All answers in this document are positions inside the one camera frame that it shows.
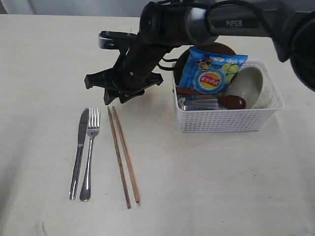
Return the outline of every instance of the fork handle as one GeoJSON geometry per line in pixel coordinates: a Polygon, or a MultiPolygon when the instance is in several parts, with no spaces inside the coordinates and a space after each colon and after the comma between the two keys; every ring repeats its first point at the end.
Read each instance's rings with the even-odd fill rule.
{"type": "Polygon", "coordinates": [[[85,167],[85,174],[84,174],[83,184],[82,184],[81,193],[80,193],[80,200],[84,202],[90,199],[91,197],[91,162],[92,162],[93,142],[94,142],[94,137],[90,138],[88,160],[87,160],[87,165],[85,167]]]}
{"type": "Polygon", "coordinates": [[[74,162],[71,187],[70,187],[70,197],[69,197],[70,200],[74,200],[75,196],[77,194],[82,152],[83,152],[83,146],[78,146],[77,147],[77,155],[75,157],[75,162],[74,162]]]}

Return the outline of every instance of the white plastic basket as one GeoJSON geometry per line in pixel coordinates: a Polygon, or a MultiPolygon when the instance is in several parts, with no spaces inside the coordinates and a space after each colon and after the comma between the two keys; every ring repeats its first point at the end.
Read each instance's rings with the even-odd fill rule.
{"type": "Polygon", "coordinates": [[[183,111],[178,107],[175,81],[173,79],[174,105],[178,130],[183,133],[259,130],[277,110],[284,107],[284,102],[266,65],[260,60],[247,60],[241,69],[248,66],[255,66],[260,69],[266,81],[271,84],[272,100],[266,109],[183,111]]]}

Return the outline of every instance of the robotic arm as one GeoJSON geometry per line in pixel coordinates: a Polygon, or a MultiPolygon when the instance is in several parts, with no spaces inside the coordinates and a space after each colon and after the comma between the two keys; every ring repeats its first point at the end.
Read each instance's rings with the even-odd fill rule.
{"type": "Polygon", "coordinates": [[[160,85],[153,69],[166,53],[182,45],[209,45],[219,35],[272,38],[278,59],[288,59],[297,77],[315,91],[315,1],[226,0],[206,3],[164,0],[148,3],[139,33],[102,31],[99,46],[117,49],[113,68],[85,77],[86,88],[105,88],[104,102],[125,103],[160,85]]]}

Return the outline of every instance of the knife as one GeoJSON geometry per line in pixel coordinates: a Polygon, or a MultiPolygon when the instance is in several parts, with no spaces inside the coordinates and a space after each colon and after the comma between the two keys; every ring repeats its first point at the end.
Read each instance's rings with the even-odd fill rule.
{"type": "Polygon", "coordinates": [[[70,187],[70,198],[69,198],[70,200],[74,200],[77,193],[82,152],[83,152],[85,135],[87,133],[87,127],[88,127],[88,119],[89,119],[89,109],[85,109],[81,115],[80,123],[79,123],[78,147],[77,147],[77,154],[75,157],[73,175],[72,175],[72,181],[71,181],[71,187],[70,187]]]}

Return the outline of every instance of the fork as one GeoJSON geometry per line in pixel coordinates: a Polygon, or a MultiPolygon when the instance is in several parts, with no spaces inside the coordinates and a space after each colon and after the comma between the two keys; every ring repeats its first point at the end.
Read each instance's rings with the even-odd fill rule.
{"type": "Polygon", "coordinates": [[[91,197],[91,161],[92,161],[92,150],[94,137],[99,132],[99,112],[98,108],[89,108],[89,121],[88,121],[88,129],[87,133],[90,137],[89,143],[89,154],[87,165],[85,167],[85,174],[83,179],[83,184],[80,193],[80,200],[87,201],[91,197]]]}

